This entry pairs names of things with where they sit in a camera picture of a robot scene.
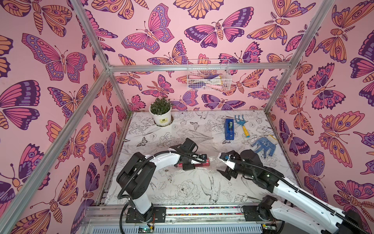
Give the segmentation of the red wine bottle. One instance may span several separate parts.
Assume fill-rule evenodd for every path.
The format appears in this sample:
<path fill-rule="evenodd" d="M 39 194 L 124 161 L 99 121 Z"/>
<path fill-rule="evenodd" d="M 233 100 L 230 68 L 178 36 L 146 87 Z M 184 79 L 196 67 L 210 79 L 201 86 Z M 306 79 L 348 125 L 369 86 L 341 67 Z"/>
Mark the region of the red wine bottle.
<path fill-rule="evenodd" d="M 195 167 L 209 167 L 210 166 L 210 161 L 207 160 L 206 163 L 197 163 L 196 161 L 192 161 L 191 164 L 195 165 Z M 182 168 L 183 164 L 182 163 L 176 164 L 175 167 L 176 168 L 178 168 L 178 167 Z"/>

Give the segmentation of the clear bubble wrap sheet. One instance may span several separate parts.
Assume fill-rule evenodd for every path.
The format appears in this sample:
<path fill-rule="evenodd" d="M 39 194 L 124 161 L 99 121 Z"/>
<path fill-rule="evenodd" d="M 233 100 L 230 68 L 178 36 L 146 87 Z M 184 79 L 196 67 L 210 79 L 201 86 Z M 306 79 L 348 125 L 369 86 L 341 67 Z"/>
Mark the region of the clear bubble wrap sheet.
<path fill-rule="evenodd" d="M 194 170 L 197 167 L 209 167 L 210 161 L 206 154 L 198 154 L 198 146 L 176 145 L 170 148 L 171 151 L 177 152 L 180 155 L 178 162 L 174 165 L 176 168 L 181 168 L 184 171 Z"/>

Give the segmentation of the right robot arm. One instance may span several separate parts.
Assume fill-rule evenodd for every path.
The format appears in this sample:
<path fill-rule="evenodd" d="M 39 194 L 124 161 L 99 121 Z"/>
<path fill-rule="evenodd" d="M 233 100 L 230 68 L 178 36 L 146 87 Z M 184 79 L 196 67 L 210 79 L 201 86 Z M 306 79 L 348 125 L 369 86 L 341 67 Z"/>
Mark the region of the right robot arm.
<path fill-rule="evenodd" d="M 262 164 L 252 150 L 220 153 L 227 167 L 220 173 L 228 180 L 242 175 L 268 191 L 256 212 L 261 220 L 280 220 L 309 234 L 365 234 L 361 217 L 311 195 L 274 168 Z"/>

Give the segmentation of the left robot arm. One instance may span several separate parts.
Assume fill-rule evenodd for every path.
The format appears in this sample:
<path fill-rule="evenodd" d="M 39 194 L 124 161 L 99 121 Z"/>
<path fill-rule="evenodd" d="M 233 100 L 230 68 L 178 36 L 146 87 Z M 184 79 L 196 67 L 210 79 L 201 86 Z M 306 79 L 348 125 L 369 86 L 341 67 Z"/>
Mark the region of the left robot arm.
<path fill-rule="evenodd" d="M 196 165 L 206 164 L 206 154 L 197 153 L 197 144 L 189 138 L 184 143 L 171 146 L 169 149 L 153 155 L 134 153 L 116 178 L 121 190 L 117 199 L 127 199 L 138 215 L 143 219 L 153 212 L 153 204 L 146 191 L 155 172 L 182 165 L 184 171 L 194 170 Z"/>

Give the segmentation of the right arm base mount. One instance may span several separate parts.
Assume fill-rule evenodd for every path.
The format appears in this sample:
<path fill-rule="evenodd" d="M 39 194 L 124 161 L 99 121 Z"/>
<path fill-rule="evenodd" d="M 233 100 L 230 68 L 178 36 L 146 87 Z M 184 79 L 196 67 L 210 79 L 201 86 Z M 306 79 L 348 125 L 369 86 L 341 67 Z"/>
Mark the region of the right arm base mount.
<path fill-rule="evenodd" d="M 276 219 L 270 212 L 269 209 L 253 205 L 245 205 L 241 207 L 241 212 L 244 216 L 245 221 L 256 221 L 256 222 L 278 222 L 280 219 Z"/>

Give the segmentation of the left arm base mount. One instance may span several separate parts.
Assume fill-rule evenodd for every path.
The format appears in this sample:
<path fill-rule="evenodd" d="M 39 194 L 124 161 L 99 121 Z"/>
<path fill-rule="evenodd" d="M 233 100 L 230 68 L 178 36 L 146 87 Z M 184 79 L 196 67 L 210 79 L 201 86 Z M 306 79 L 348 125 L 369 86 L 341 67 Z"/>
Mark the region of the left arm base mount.
<path fill-rule="evenodd" d="M 151 207 L 146 213 L 141 214 L 135 208 L 129 208 L 126 223 L 165 223 L 166 207 Z"/>

